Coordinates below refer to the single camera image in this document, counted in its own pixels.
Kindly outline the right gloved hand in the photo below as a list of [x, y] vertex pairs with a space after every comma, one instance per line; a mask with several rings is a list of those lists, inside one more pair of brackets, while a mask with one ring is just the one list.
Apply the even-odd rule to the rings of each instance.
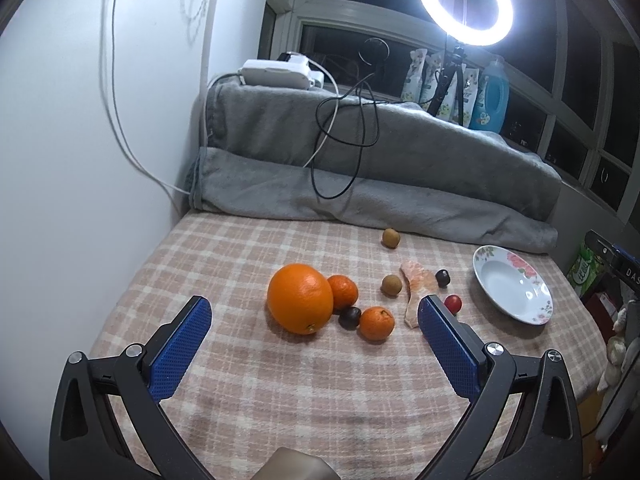
[[617, 312], [613, 323], [614, 335], [606, 343], [606, 358], [608, 362], [597, 385], [597, 393], [604, 393], [609, 388], [616, 387], [623, 375], [624, 359], [627, 355], [629, 342], [626, 339], [628, 318], [631, 314], [639, 313], [639, 300], [629, 300]]

